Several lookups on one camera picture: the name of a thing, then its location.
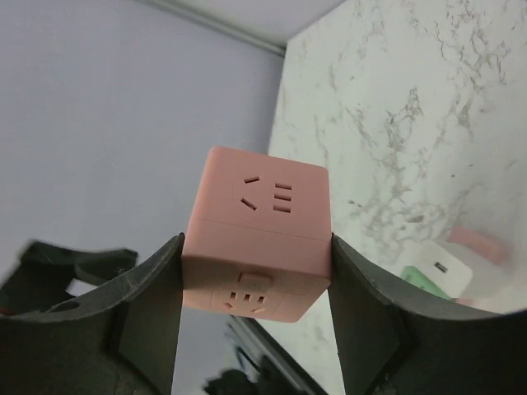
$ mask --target socket holes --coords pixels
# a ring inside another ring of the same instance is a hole
[[[287,189],[288,191],[291,191],[293,189],[291,185],[285,185],[285,184],[279,184],[279,183],[275,183],[274,186],[280,189]]]
[[[248,208],[250,208],[251,210],[256,210],[256,206],[249,202],[247,199],[245,199],[244,197],[241,199],[241,202],[244,203]]]
[[[274,211],[291,212],[291,208],[282,206],[273,206]]]
[[[448,269],[444,267],[443,265],[441,265],[439,262],[436,262],[434,266],[437,267],[441,272],[444,272],[444,273],[448,272]]]
[[[286,202],[291,201],[291,196],[277,195],[276,193],[274,194],[274,198],[278,200],[285,200]]]
[[[249,177],[248,179],[244,179],[246,184],[255,183],[256,181],[260,181],[260,177]]]

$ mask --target ceiling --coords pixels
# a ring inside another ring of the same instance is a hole
[[[287,41],[344,0],[166,0],[273,44]]]

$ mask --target gray wall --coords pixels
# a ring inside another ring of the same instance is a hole
[[[30,238],[145,258],[211,146],[267,149],[282,59],[156,9],[2,0],[0,51],[0,276]],[[223,319],[184,311],[174,393],[222,366]]]

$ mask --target power socket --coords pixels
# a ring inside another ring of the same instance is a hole
[[[331,279],[325,168],[217,146],[190,217],[184,304],[297,321]]]

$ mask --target white power adapter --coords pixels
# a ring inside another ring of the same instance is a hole
[[[414,266],[453,299],[487,298],[507,283],[499,267],[456,243],[425,241]]]

